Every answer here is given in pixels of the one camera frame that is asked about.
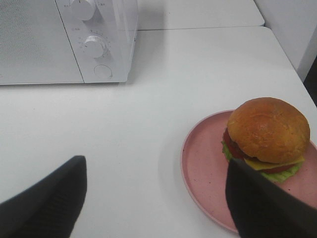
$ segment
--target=pink plate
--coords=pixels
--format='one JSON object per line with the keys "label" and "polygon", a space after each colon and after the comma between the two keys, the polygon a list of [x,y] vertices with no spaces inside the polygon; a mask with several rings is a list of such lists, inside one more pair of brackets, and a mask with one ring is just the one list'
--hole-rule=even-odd
{"label": "pink plate", "polygon": [[[225,199],[228,163],[222,153],[222,135],[232,111],[211,115],[188,134],[181,156],[181,170],[188,192],[214,221],[237,232]],[[317,208],[317,149],[310,143],[301,169],[277,185]]]}

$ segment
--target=microwave door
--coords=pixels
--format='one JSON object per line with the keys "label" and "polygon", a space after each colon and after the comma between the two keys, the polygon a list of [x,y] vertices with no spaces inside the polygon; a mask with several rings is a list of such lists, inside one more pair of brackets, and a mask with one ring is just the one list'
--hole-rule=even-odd
{"label": "microwave door", "polygon": [[55,0],[0,1],[0,84],[83,83]]}

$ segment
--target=tomato slice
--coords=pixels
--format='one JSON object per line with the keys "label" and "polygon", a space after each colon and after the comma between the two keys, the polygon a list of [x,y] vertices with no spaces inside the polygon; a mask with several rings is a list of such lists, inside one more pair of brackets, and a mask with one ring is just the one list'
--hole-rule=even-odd
{"label": "tomato slice", "polygon": [[274,173],[279,173],[285,170],[288,170],[289,168],[293,167],[294,165],[284,165],[281,167],[276,167],[273,169],[267,169],[267,170],[260,170],[261,172],[267,173],[267,174],[274,174]]}
{"label": "tomato slice", "polygon": [[230,135],[229,135],[229,132],[228,132],[228,129],[226,129],[226,131],[224,132],[223,134],[223,140],[224,142],[226,143],[226,145],[228,146],[228,149],[230,151],[230,153],[232,154],[232,156],[234,158],[237,158],[237,159],[244,159],[244,158],[247,158],[247,159],[252,159],[252,157],[246,155],[240,148],[239,146],[237,145],[237,143],[233,142],[230,138]]}

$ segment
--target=hamburger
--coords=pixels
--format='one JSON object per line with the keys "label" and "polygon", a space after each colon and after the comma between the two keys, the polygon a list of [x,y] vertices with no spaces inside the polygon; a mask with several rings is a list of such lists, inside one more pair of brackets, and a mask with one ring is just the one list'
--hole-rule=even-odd
{"label": "hamburger", "polygon": [[283,182],[301,167],[310,127],[295,107],[276,98],[255,98],[232,112],[223,134],[227,160],[239,158],[267,179]]}

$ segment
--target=plate rim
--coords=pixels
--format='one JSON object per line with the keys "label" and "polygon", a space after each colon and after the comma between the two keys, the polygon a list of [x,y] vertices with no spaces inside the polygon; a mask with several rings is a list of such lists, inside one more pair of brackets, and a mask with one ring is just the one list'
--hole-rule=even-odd
{"label": "plate rim", "polygon": [[186,186],[186,189],[187,189],[187,192],[189,193],[189,195],[191,196],[191,198],[194,200],[194,202],[196,203],[196,205],[203,211],[203,213],[208,216],[210,219],[214,220],[216,223],[218,223],[219,225],[227,228],[228,230],[234,232],[234,233],[238,233],[238,230],[237,229],[233,229],[231,228],[230,226],[227,226],[226,224],[224,224],[223,222],[219,221],[217,218],[215,218],[214,216],[211,216],[209,214],[209,212],[200,204],[200,202],[196,199],[196,197],[194,196],[194,194],[192,193],[192,191],[190,190],[189,188],[189,185],[185,179],[185,174],[184,174],[184,170],[183,170],[183,154],[184,154],[184,147],[185,147],[185,144],[189,138],[189,136],[191,135],[191,133],[193,132],[194,129],[196,129],[196,127],[201,124],[203,121],[207,120],[208,118],[210,117],[213,117],[215,115],[218,115],[218,114],[222,114],[222,113],[228,113],[228,112],[233,112],[234,110],[224,110],[224,111],[220,111],[220,112],[216,112],[216,113],[213,113],[209,116],[206,116],[204,117],[203,119],[201,119],[200,121],[198,121],[191,129],[190,131],[187,133],[184,141],[183,141],[183,144],[182,144],[182,150],[181,150],[181,153],[180,153],[180,167],[181,167],[181,172],[182,172],[182,178],[183,178],[183,181],[185,183],[185,186]]}

